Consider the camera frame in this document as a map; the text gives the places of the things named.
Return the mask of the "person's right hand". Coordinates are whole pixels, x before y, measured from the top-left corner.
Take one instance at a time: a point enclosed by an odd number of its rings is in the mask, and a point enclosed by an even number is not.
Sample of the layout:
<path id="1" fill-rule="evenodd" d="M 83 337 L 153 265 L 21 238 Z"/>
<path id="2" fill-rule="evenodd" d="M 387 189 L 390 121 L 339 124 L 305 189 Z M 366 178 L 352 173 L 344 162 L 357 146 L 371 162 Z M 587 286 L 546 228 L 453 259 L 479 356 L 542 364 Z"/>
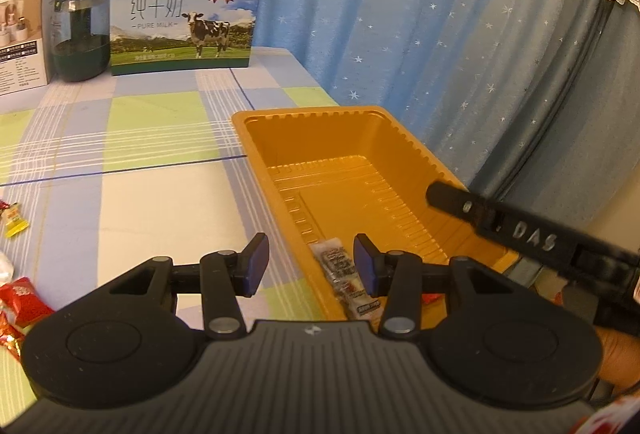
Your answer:
<path id="1" fill-rule="evenodd" d="M 596 327 L 603 347 L 601 379 L 625 391 L 640 379 L 640 340 L 623 332 Z"/>

